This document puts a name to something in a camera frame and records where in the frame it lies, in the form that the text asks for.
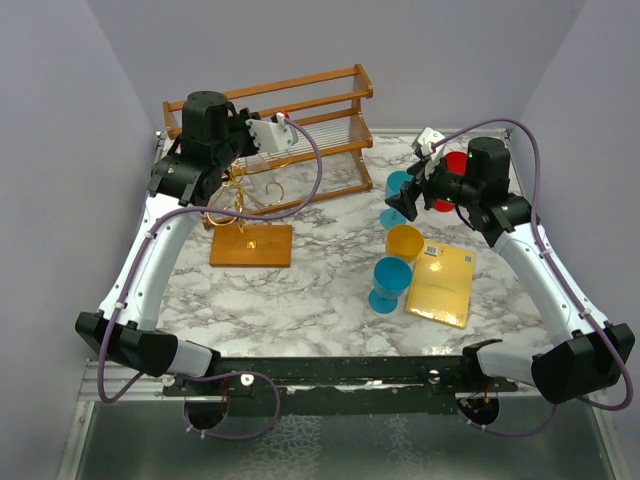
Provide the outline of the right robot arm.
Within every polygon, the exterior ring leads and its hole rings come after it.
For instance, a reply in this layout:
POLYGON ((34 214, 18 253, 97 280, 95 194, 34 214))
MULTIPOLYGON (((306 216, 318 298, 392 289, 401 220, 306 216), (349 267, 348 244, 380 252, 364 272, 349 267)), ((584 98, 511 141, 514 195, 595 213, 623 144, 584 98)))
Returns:
POLYGON ((418 160, 398 194, 387 199, 407 220, 416 202, 426 208, 444 201, 467 210, 473 228, 502 257, 538 309, 552 347, 532 353, 488 340, 464 349, 461 383, 481 391, 495 377, 536 387, 558 405, 615 385, 635 343, 628 325, 613 324, 577 286, 558 256, 529 201, 509 190, 511 156, 504 142, 476 137, 467 145, 463 173, 443 159, 444 137, 427 128, 412 147, 418 160))

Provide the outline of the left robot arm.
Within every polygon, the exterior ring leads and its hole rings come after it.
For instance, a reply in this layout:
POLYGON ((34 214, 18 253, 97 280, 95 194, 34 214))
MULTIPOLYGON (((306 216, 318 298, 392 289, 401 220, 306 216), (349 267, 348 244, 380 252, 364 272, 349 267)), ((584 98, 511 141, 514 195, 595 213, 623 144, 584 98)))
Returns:
POLYGON ((157 323, 164 290, 201 208, 231 164, 256 151, 246 124, 252 117, 222 93, 188 95, 182 132, 151 169, 142 221, 118 278, 98 310, 76 320, 76 332, 100 361, 153 377, 185 375, 202 395, 220 385, 212 349, 162 332, 157 323))

